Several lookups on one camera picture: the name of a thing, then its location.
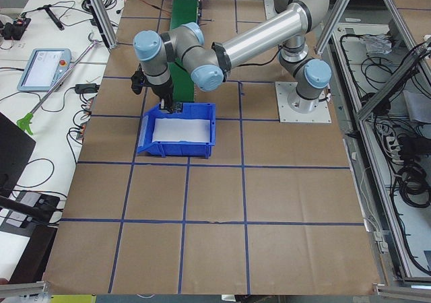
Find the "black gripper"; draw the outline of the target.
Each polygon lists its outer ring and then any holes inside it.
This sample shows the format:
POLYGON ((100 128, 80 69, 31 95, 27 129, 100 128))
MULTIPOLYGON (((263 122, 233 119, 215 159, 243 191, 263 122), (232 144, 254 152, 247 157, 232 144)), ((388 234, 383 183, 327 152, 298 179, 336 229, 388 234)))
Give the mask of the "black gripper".
POLYGON ((152 92, 159 97, 159 109, 166 110, 166 105, 173 103, 174 85, 172 82, 165 82, 161 85, 153 85, 152 92))

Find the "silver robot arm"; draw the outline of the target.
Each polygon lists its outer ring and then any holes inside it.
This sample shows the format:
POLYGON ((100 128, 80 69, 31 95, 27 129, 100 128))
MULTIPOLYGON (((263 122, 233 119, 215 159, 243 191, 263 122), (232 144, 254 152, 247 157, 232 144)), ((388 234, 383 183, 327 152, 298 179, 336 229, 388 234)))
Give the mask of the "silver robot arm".
POLYGON ((174 84, 169 64, 180 60, 194 84, 204 92, 216 89, 231 70, 279 47, 280 64, 297 81, 288 96, 290 108, 310 113, 331 79, 330 66, 309 55, 306 34, 327 14, 329 0, 273 0, 276 15, 254 28, 223 43, 204 47, 203 33, 198 24, 189 22, 158 34, 141 31, 133 39, 138 70, 131 77, 131 89, 140 94, 151 88, 159 97, 162 109, 173 111, 174 84))

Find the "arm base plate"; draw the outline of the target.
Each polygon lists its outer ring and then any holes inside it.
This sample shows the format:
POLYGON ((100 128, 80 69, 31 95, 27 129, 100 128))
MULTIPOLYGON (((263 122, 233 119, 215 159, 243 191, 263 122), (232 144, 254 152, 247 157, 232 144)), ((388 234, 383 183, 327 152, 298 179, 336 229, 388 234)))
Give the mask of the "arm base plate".
POLYGON ((275 91, 281 123, 330 124, 331 115, 324 91, 316 100, 305 100, 296 91, 296 82, 276 81, 275 91))
POLYGON ((275 10, 274 0, 263 0, 264 9, 265 9, 265 19, 267 21, 274 22, 276 24, 281 22, 281 13, 278 13, 275 10))

